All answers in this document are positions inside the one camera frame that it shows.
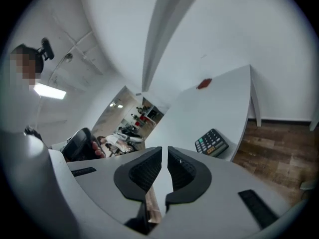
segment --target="baseboard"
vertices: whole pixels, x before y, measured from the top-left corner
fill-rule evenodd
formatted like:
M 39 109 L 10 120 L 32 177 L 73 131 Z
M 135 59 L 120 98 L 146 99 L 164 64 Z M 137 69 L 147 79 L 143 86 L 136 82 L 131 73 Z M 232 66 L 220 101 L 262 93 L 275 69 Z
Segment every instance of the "baseboard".
M 297 120 L 280 120 L 280 119 L 262 119 L 261 123 L 273 124 L 289 124 L 289 125 L 305 125 L 310 126 L 311 121 L 297 121 Z

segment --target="calculator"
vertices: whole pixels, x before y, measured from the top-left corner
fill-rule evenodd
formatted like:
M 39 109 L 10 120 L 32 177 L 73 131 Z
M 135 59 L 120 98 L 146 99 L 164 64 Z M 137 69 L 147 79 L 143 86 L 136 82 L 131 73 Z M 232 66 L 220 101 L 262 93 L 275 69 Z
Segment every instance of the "calculator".
M 216 157 L 228 148 L 226 141 L 215 130 L 211 129 L 195 142 L 198 153 Z

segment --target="fluorescent light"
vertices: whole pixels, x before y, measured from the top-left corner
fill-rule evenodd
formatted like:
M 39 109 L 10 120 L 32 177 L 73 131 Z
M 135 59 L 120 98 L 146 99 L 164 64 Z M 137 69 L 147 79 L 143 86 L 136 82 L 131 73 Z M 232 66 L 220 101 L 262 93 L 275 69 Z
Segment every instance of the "fluorescent light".
M 42 97 L 63 99 L 66 92 L 47 85 L 36 83 L 34 90 Z

